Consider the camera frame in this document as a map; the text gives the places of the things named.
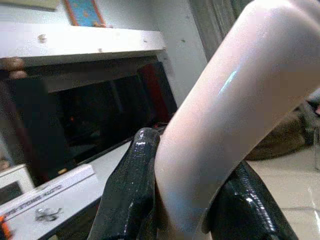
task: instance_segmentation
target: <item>skin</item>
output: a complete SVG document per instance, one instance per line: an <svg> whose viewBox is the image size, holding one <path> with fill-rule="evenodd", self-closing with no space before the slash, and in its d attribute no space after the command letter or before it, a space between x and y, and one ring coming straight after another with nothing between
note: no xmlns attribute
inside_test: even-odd
<svg viewBox="0 0 320 240"><path fill-rule="evenodd" d="M10 79L23 79L27 77L27 73L23 71L25 63L21 58L3 58L2 64L4 69L9 72Z"/></svg>

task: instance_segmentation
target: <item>beige tile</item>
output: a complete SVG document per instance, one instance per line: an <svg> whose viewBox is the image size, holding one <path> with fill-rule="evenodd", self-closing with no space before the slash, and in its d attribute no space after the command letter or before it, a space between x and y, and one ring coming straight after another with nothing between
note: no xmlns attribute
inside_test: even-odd
<svg viewBox="0 0 320 240"><path fill-rule="evenodd" d="M320 176L273 175L261 178L280 208L320 210Z"/></svg>
<svg viewBox="0 0 320 240"><path fill-rule="evenodd" d="M249 165L260 175L314 175L320 176L315 169L313 147L306 148L282 157L270 160L248 161Z"/></svg>
<svg viewBox="0 0 320 240"><path fill-rule="evenodd" d="M320 216L313 210L282 209L300 240L320 239Z"/></svg>

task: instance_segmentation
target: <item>hand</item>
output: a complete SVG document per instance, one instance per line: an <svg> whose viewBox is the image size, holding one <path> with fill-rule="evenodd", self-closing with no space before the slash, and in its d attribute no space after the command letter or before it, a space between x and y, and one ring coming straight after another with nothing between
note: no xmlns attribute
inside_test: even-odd
<svg viewBox="0 0 320 240"><path fill-rule="evenodd" d="M7 160L5 159L0 159L0 172L3 170L6 170L10 167L10 164Z"/></svg>
<svg viewBox="0 0 320 240"><path fill-rule="evenodd" d="M25 62L18 57L3 58L2 63L4 69L9 72L10 79L23 79L27 77L27 73L23 71Z"/></svg>

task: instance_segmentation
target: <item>white device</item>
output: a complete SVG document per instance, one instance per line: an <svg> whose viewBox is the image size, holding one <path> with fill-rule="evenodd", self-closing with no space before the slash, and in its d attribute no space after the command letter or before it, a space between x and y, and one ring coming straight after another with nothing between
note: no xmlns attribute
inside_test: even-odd
<svg viewBox="0 0 320 240"><path fill-rule="evenodd" d="M25 164L16 165L0 172L1 205L34 189L34 183Z"/></svg>
<svg viewBox="0 0 320 240"><path fill-rule="evenodd" d="M101 197L90 164L83 164L0 206L12 240L37 240Z"/></svg>

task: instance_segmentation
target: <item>white shelf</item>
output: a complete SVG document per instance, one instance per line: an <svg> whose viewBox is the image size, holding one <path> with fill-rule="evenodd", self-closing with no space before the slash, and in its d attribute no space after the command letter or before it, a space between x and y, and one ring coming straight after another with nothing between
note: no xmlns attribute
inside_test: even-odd
<svg viewBox="0 0 320 240"><path fill-rule="evenodd" d="M159 31L0 22L0 35L0 58L26 58L29 66L150 56L166 49Z"/></svg>

